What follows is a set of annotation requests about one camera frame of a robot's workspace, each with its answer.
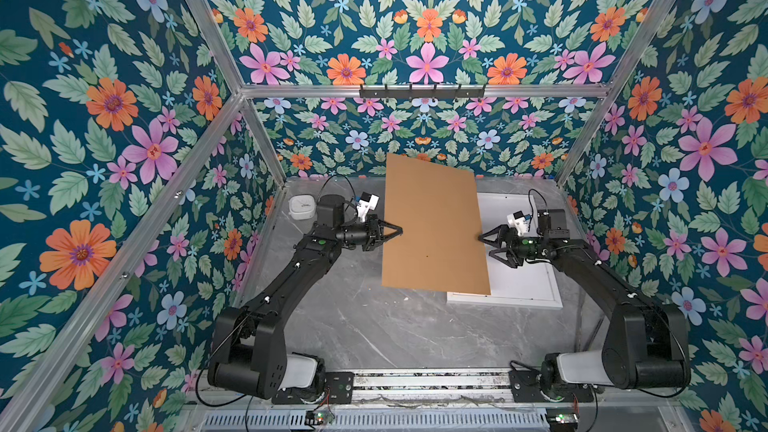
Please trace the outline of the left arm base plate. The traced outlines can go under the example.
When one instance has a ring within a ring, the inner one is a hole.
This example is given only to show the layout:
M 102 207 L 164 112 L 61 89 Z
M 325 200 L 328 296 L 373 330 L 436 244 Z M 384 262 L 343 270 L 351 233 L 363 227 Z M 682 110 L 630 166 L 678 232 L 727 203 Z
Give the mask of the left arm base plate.
M 279 390 L 271 399 L 275 405 L 320 405 L 324 401 L 350 404 L 355 385 L 352 372 L 320 372 L 306 388 Z

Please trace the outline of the brown cardboard backing board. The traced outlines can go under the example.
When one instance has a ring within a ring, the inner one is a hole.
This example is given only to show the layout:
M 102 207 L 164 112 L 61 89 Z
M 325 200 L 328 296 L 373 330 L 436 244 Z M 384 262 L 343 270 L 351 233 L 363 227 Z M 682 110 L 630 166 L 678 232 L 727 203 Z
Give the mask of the brown cardboard backing board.
M 474 174 L 390 154 L 385 179 L 385 220 L 402 234 L 383 246 L 382 285 L 488 295 Z

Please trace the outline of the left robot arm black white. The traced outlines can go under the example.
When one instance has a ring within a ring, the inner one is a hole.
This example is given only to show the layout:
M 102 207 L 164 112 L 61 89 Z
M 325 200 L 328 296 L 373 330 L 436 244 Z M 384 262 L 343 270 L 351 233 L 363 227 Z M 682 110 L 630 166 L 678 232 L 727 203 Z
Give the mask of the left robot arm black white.
M 373 251 L 403 234 L 400 226 L 375 214 L 347 220 L 347 204 L 338 194 L 322 196 L 313 225 L 283 270 L 254 298 L 218 316 L 208 362 L 209 385 L 264 400 L 280 392 L 302 395 L 307 401 L 325 393 L 324 361 L 287 352 L 289 318 L 343 251 Z

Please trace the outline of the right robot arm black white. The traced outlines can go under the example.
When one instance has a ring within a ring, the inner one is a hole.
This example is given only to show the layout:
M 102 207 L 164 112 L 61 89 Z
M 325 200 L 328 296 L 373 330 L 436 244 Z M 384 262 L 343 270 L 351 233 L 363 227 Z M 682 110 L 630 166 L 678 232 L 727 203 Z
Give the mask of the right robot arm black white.
M 564 210 L 539 212 L 532 233 L 522 234 L 508 221 L 478 239 L 491 258 L 509 268 L 552 266 L 576 282 L 608 319 L 600 350 L 546 355 L 538 374 L 542 393 L 554 396 L 568 386 L 587 385 L 673 398 L 689 386 L 683 312 L 630 285 L 587 241 L 572 236 Z

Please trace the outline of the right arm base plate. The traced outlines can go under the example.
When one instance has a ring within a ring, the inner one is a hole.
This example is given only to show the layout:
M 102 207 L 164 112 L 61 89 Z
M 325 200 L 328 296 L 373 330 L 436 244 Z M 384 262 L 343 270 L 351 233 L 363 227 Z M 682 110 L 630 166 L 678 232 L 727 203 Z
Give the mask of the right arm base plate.
M 539 374 L 529 370 L 508 372 L 510 390 L 517 403 L 593 403 L 593 390 L 587 385 L 556 384 L 542 389 Z

